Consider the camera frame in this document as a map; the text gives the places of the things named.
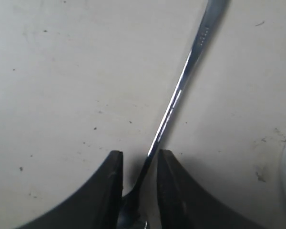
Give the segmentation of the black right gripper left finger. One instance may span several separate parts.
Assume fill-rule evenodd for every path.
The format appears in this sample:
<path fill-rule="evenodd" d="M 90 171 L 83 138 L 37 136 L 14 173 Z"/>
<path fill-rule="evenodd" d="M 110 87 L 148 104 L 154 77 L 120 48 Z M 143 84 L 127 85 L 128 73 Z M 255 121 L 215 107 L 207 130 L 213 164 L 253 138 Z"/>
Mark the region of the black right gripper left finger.
<path fill-rule="evenodd" d="M 123 192 L 123 153 L 111 151 L 75 193 L 23 229 L 114 229 Z"/>

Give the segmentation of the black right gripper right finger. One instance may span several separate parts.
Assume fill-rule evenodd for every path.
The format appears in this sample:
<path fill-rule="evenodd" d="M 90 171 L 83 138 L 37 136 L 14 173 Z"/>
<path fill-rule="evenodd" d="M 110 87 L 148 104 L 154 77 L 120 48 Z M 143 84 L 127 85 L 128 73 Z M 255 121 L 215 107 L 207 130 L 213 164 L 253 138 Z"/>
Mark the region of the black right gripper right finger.
<path fill-rule="evenodd" d="M 202 188 L 170 150 L 157 161 L 157 201 L 163 229 L 260 229 Z"/>

